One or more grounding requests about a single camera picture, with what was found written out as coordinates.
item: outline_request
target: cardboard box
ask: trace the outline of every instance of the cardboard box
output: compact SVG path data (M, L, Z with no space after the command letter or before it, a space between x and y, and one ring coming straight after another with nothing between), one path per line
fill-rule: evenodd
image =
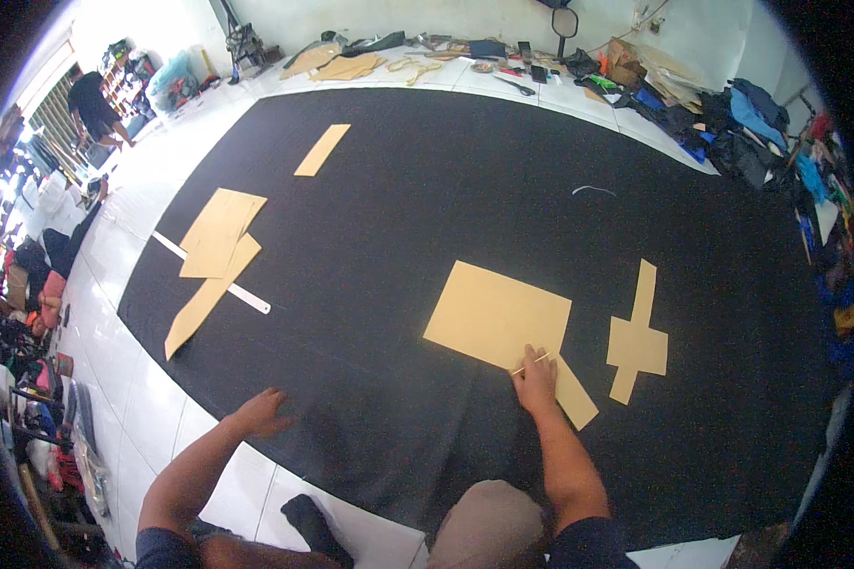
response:
M620 85L636 85L640 78L649 73L639 63L636 48L621 39L610 38L607 44L606 77Z
M25 290L28 289L28 271L11 265L6 271L6 301L17 311L25 312Z

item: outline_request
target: round mirror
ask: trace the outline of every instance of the round mirror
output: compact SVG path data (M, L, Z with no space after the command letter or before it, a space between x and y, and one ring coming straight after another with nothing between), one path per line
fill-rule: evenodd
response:
M550 27L560 37L557 57L563 57L566 40L575 37L579 31L579 16L570 8L557 8L550 17Z

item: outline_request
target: smartphone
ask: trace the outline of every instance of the smartphone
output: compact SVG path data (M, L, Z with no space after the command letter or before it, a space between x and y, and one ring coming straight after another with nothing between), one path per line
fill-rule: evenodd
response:
M532 45L529 42L519 42L519 55L523 59L532 58Z
M535 83L547 84L547 71L540 65L532 65L532 80Z

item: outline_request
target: white tiled floor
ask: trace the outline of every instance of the white tiled floor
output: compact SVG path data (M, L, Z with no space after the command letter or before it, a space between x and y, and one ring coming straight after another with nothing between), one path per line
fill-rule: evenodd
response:
M412 50L399 47L381 55L392 62ZM413 58L427 61L419 55ZM260 97L321 88L402 87L413 73L410 68L390 73L380 67L352 84L318 83L306 75L280 81L281 65L239 85L220 85L206 92L187 104L175 119L153 123L147 128L151 132L137 137L135 148L124 150L110 177L112 193L67 281L64 303L70 304L71 315L58 348L73 356L74 379L91 394L97 450L108 471L110 515L101 523L108 542L130 560L135 560L137 520L149 484L173 456L216 425L216 420L152 361L116 315L130 273L155 224L199 161ZM443 65L423 75L416 88L498 97L548 108L619 131L684 164L714 173L708 164L695 164L659 129L627 114L633 111L614 113L568 82L537 85L527 77L503 75L538 91L533 97L524 97L511 85L473 73L468 68L470 62L454 60ZM330 517L357 567L426 565L428 552L421 532L326 494L245 443L228 463L203 517L248 539L304 550L306 543L279 511L298 493L313 496ZM634 552L632 556L643 569L717 568L732 547L728 540L707 540ZM695 564L684 562L686 556Z

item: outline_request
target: pencil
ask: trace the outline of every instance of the pencil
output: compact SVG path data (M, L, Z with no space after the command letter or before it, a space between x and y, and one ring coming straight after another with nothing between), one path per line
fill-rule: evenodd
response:
M538 359L536 359L535 361L541 361L542 359L547 358L547 356L549 356L549 355L550 355L549 353L546 353L546 354L544 354L543 356L540 356L540 357L539 357ZM524 369L524 368L519 368L518 370L515 370L515 371L513 371L512 373L510 373L510 375L515 375L516 373L522 373L523 371L525 371L525 369Z

